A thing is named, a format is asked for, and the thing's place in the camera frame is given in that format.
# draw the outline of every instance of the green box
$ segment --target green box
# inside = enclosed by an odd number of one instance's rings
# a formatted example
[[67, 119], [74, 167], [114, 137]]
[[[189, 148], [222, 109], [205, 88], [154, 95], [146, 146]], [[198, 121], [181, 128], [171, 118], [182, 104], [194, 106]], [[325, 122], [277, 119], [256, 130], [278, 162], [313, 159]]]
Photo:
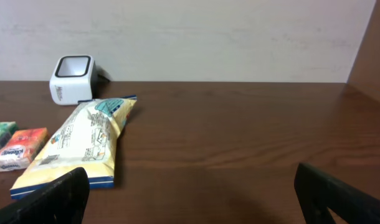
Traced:
[[16, 122], [0, 122], [0, 149], [6, 145], [16, 131]]

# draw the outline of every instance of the brown desk surface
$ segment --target brown desk surface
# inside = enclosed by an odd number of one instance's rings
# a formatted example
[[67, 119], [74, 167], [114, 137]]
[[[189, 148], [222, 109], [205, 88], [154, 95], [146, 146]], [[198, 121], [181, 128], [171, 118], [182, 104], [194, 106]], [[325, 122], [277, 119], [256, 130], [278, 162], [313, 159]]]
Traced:
[[[304, 223], [293, 189], [309, 162], [380, 199], [380, 104], [344, 84], [111, 83], [137, 94], [116, 187], [84, 223]], [[0, 82], [0, 121], [56, 131], [74, 109], [47, 82]], [[0, 208], [22, 171], [0, 173]]]

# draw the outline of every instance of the blue label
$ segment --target blue label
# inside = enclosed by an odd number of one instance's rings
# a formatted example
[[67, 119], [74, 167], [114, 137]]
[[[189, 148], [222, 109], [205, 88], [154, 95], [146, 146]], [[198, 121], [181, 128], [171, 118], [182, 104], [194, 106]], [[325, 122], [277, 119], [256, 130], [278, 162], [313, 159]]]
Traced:
[[11, 164], [11, 165], [1, 165], [1, 168], [2, 169], [8, 169], [8, 168], [13, 168], [13, 167], [17, 167], [17, 168], [20, 168], [19, 165], [17, 164]]
[[111, 117], [113, 113], [122, 105], [122, 103], [123, 100], [121, 99], [103, 100], [103, 102], [96, 105], [95, 109]]
[[60, 140], [60, 134], [56, 134], [54, 137], [50, 139], [50, 143], [54, 144]]
[[18, 155], [20, 155], [23, 152], [24, 152], [23, 149], [13, 149], [13, 150], [3, 151], [1, 155], [5, 156], [5, 155], [13, 155], [14, 154], [14, 155], [18, 156]]

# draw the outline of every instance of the snack package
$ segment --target snack package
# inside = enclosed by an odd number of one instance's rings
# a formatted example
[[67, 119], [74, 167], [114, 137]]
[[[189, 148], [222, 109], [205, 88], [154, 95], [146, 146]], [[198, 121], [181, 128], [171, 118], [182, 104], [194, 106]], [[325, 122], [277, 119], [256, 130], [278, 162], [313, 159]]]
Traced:
[[10, 140], [17, 131], [16, 122], [0, 122], [0, 149]]
[[10, 189], [13, 199], [83, 167], [90, 188], [114, 186], [116, 139], [136, 96], [81, 103]]
[[16, 131], [0, 150], [0, 172], [27, 168], [47, 138], [46, 128]]

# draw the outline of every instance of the wooden side panel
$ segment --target wooden side panel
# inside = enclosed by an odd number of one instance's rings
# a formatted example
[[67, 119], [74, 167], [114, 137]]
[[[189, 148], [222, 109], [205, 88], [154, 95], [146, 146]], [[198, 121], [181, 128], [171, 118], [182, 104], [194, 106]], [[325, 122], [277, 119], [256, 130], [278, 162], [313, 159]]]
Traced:
[[348, 83], [380, 101], [380, 0], [376, 2]]

